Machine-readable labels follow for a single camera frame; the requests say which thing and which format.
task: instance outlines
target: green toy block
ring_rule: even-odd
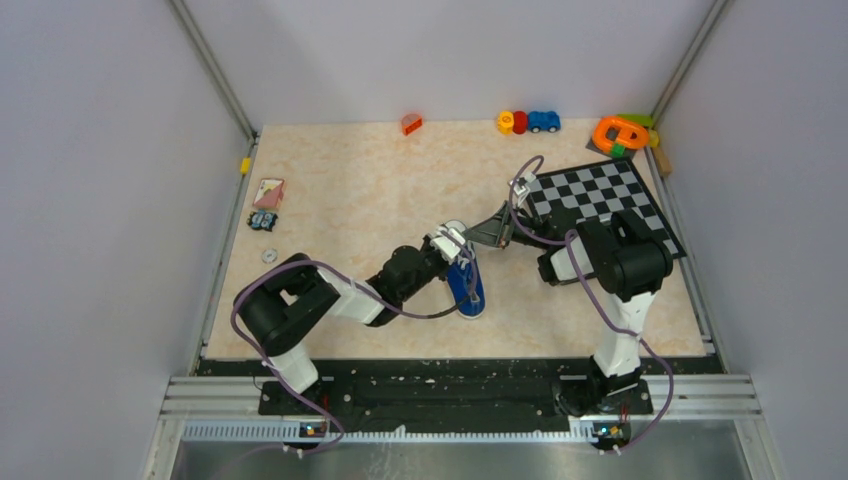
[[[610,156],[613,158],[623,157],[625,152],[627,152],[627,149],[624,148],[624,145],[620,143],[613,143],[612,149],[610,149]]]
[[[625,120],[630,120],[633,123],[638,123],[643,127],[654,128],[654,119],[650,115],[640,115],[638,113],[619,113],[616,115]]]

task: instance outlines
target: small toy car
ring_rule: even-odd
[[[265,210],[251,212],[250,216],[247,217],[247,225],[253,230],[265,230],[270,232],[274,229],[274,224],[276,223],[277,214],[273,212],[266,212]]]
[[[551,133],[558,132],[562,128],[559,123],[559,115],[556,112],[530,112],[527,114],[527,130],[539,133],[547,130]]]

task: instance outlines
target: white panel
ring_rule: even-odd
[[[736,2],[660,128],[723,353],[789,478],[845,477],[846,25],[844,0]]]
[[[0,478],[136,478],[246,144],[166,2],[0,12]]]
[[[706,0],[192,0],[255,125],[648,112]]]

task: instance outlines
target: beige tabletop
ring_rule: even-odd
[[[585,148],[597,119],[564,120],[562,131],[504,136],[492,121],[426,122],[409,137],[396,123],[268,126],[262,132],[219,298],[206,358],[256,358],[231,330],[233,298],[266,272],[262,252],[282,261],[297,252],[365,280],[400,245],[420,247],[437,225],[476,224],[506,198],[507,180],[530,157],[542,172],[604,161]],[[653,191],[644,154],[635,164]],[[246,225],[263,178],[285,178],[273,232]],[[313,358],[574,357],[593,353],[603,324],[579,284],[551,287],[536,270],[541,250],[512,244],[478,248],[486,309],[476,320],[398,317],[381,328],[324,318],[306,337]],[[594,291],[603,290],[591,282]],[[434,281],[404,305],[434,313],[451,305]],[[660,355],[704,355],[678,268],[648,314],[645,338]]]

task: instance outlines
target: red toy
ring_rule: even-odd
[[[409,115],[401,119],[400,129],[403,131],[404,135],[409,135],[410,133],[421,128],[421,125],[423,124],[424,119],[421,118],[421,115],[410,113]]]
[[[526,132],[527,114],[519,110],[513,113],[513,117],[515,118],[515,123],[512,126],[512,133],[517,133],[518,135],[521,135],[522,133]]]

